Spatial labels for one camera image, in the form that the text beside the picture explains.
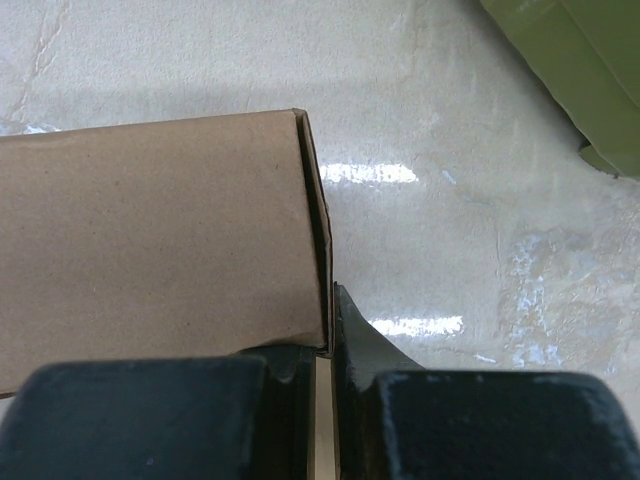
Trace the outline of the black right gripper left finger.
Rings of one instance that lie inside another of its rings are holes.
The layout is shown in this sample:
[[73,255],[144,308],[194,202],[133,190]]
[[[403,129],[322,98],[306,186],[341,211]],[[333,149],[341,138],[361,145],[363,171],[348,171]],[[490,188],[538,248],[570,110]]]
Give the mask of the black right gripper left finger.
[[1,424],[5,479],[308,479],[315,356],[278,345],[34,372]]

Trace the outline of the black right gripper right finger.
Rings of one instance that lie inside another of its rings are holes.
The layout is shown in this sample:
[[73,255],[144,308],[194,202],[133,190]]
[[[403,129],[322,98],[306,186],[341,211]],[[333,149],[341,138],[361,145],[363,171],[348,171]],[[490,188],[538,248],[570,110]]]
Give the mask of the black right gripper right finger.
[[428,369],[334,289],[343,479],[635,479],[639,444],[598,378]]

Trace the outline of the brown cardboard paper box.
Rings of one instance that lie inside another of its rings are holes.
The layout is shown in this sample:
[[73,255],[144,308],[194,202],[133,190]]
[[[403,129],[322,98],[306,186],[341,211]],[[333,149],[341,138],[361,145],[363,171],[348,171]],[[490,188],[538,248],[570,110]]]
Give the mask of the brown cardboard paper box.
[[316,361],[333,330],[331,230],[305,111],[2,139],[11,404],[55,363],[278,345]]

